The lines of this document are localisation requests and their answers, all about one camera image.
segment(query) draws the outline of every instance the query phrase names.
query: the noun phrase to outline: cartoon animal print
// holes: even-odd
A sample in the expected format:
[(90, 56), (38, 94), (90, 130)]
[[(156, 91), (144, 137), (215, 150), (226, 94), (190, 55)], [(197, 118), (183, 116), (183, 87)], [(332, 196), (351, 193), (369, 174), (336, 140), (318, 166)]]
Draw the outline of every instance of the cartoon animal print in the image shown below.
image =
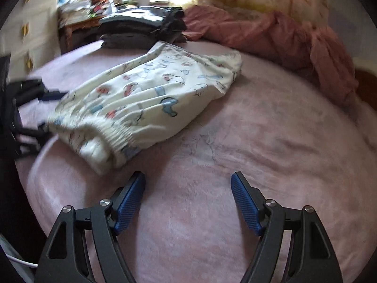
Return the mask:
[(226, 87), (222, 82), (220, 82), (220, 81), (216, 81), (216, 84), (217, 84), (218, 86), (220, 86), (220, 89), (221, 89), (222, 91), (227, 91), (227, 87)]
[(69, 144), (71, 143), (71, 141), (73, 140), (74, 137), (75, 137), (75, 133), (74, 132), (72, 132), (71, 134), (69, 134), (69, 138), (68, 138)]
[(144, 114), (144, 110), (141, 109), (141, 110), (139, 111), (139, 115), (137, 115), (136, 118), (133, 120), (132, 125), (138, 125), (138, 124), (139, 124), (139, 121), (144, 119), (144, 118), (143, 118), (143, 114)]
[(145, 78), (148, 77), (148, 74), (146, 76), (141, 76), (140, 73), (138, 73), (138, 72), (137, 73), (133, 73), (132, 75), (135, 75), (135, 76), (137, 76), (139, 78), (142, 78), (142, 79), (145, 79)]
[(166, 57), (167, 57), (167, 58), (170, 58), (170, 59), (173, 59), (173, 60), (175, 60), (175, 61), (177, 61), (177, 60), (183, 58), (183, 56), (180, 55), (180, 54), (174, 54), (174, 55), (172, 55), (172, 56), (166, 56)]
[(157, 63), (157, 64), (146, 64), (144, 67), (144, 72), (149, 73), (151, 70), (156, 70), (159, 68), (167, 68), (167, 65), (164, 65), (163, 63)]
[(173, 74), (163, 74), (163, 78), (168, 83), (178, 82), (178, 83), (181, 83), (182, 85), (185, 84), (185, 80), (181, 76), (177, 76), (177, 75), (173, 75)]
[(233, 70), (232, 73), (233, 73), (233, 82), (234, 82), (234, 80), (236, 79), (238, 73), (235, 70)]
[(123, 73), (124, 73), (124, 72), (127, 72), (127, 70), (128, 70), (128, 66), (129, 66), (129, 63), (125, 63), (125, 64), (123, 64)]
[(124, 87), (124, 89), (125, 89), (125, 91), (124, 91), (124, 96), (125, 96), (125, 97), (129, 96), (133, 91), (135, 91), (136, 86), (137, 86), (137, 84), (135, 84), (135, 83), (132, 83), (132, 84), (126, 85), (126, 86)]
[(175, 98), (165, 98), (160, 102), (163, 105), (163, 112), (170, 115), (170, 117), (176, 117), (177, 112), (173, 111), (172, 106), (178, 103), (178, 100)]
[(110, 112), (106, 113), (105, 118), (112, 119), (116, 115), (116, 109), (111, 110)]
[(103, 109), (103, 105), (102, 104), (98, 104), (98, 105), (95, 105), (93, 106), (91, 109), (90, 109), (90, 112), (92, 114), (94, 114), (95, 112), (98, 112), (99, 110)]
[(195, 90), (194, 96), (200, 97), (202, 95), (202, 91), (204, 91), (207, 88), (208, 88), (207, 84), (196, 84), (194, 86), (194, 90)]
[(166, 95), (165, 87), (163, 87), (163, 86), (155, 87), (155, 92), (157, 93), (158, 96)]
[(204, 75), (204, 74), (201, 74), (197, 78), (198, 79), (222, 79), (223, 76), (221, 74), (215, 74), (215, 75)]
[(96, 92), (100, 93), (101, 95), (108, 95), (110, 92), (110, 88), (106, 86), (98, 86), (96, 89)]

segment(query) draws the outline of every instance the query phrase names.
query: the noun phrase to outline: stack of folded clothes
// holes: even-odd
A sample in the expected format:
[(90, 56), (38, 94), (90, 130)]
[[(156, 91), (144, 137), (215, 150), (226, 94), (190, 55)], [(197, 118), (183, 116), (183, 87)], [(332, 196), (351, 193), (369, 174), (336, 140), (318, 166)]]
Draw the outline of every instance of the stack of folded clothes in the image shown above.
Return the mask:
[(185, 42), (183, 17), (180, 7), (132, 7), (101, 19), (98, 34), (105, 48), (150, 49), (159, 40)]

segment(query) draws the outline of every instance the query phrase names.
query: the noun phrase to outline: white printed fabric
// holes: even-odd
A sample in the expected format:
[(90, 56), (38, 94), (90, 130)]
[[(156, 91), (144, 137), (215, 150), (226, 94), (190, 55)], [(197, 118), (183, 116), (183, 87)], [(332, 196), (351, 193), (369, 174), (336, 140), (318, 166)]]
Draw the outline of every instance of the white printed fabric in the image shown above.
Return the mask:
[(69, 92), (47, 124), (105, 174), (182, 130), (225, 95), (241, 66), (237, 51), (198, 55), (159, 41)]

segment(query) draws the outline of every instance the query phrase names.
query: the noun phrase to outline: white dresser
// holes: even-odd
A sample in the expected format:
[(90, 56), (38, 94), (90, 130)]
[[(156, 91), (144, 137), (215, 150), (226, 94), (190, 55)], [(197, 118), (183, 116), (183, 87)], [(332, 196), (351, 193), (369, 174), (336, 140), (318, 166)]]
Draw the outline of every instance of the white dresser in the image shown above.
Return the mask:
[(60, 55), (57, 0), (20, 0), (0, 30), (0, 53), (11, 53), (9, 80)]

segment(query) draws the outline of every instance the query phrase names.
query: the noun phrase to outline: pink blanket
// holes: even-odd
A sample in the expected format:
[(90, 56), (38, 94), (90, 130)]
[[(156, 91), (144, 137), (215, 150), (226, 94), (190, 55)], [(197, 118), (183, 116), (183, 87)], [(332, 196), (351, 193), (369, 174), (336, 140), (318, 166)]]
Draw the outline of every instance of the pink blanket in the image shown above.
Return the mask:
[(319, 84), (339, 106), (354, 104), (358, 82), (351, 57), (329, 27), (302, 26), (281, 12), (259, 20), (235, 20), (221, 8), (193, 5), (185, 11), (185, 36), (201, 37), (263, 57)]
[[(48, 88), (71, 89), (143, 54), (100, 46), (72, 51), (35, 75)], [(230, 51), (202, 41), (183, 47), (198, 54)], [(34, 163), (19, 161), (21, 182), (43, 230), (50, 231), (64, 205), (95, 205), (140, 170), (147, 181), (141, 208), (118, 238), (137, 282), (238, 283), (258, 242), (230, 189), (231, 174), (242, 171), (252, 186), (284, 207), (315, 207), (344, 283), (352, 283), (377, 246), (377, 160), (370, 148), (377, 146), (376, 114), (357, 107), (361, 133), (297, 75), (249, 54), (242, 59), (242, 75), (225, 97), (109, 175), (99, 177), (59, 140), (43, 148)], [(53, 103), (30, 103), (22, 108), (22, 121), (36, 126), (51, 110)], [(285, 238), (272, 283), (280, 282), (288, 245)], [(92, 243), (89, 250), (93, 258)], [(94, 272), (101, 282), (98, 263)]]

